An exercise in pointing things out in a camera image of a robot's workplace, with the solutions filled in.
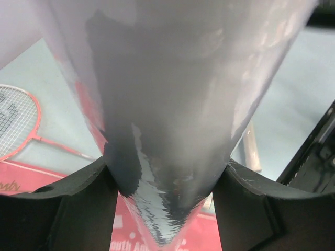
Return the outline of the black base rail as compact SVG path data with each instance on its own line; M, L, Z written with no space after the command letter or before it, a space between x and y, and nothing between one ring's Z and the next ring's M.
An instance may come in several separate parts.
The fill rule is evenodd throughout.
M334 193L334 104L276 180L312 193Z

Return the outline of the pink racket cover bag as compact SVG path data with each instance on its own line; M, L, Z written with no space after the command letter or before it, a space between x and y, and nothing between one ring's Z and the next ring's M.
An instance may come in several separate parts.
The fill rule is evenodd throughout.
M205 212L197 213L183 231L174 227L158 231L157 224L166 213L152 213L148 208L148 198L155 195L146 190L156 185L158 167L141 152L140 142L137 143L137 150L143 178L139 186L145 198L131 202L118 196L110 250L158 250L159 241L170 241L171 247L167 247L167 250L221 250L217 221L213 215ZM31 193L42 185L49 185L64 177L64 174L40 167L2 161L1 194Z

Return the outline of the translucent shuttlecock tube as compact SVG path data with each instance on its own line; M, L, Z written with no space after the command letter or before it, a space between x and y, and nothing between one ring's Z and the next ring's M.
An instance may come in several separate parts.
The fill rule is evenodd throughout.
M151 250L175 250L316 1L30 1Z

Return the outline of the pink badminton racket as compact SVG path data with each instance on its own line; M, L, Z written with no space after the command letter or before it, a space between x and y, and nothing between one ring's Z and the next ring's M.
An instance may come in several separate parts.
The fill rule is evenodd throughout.
M1 161L19 153L31 140L46 143L89 161L96 158L80 151L45 139L37 134L41 121L41 108L34 95L26 90L1 85Z
M252 121L250 121L248 126L246 127L242 141L246 167L254 172L261 172L262 167L260 164L255 130Z

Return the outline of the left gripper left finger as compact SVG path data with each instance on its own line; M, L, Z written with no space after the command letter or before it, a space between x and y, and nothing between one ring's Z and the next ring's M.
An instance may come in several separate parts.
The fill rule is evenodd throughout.
M33 193L1 196L1 250L109 250L118 189L102 158Z

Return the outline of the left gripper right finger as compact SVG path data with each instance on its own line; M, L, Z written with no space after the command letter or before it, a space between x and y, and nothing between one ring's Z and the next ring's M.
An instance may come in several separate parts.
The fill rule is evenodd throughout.
M282 185L230 160L213 189L222 250L334 250L334 194Z

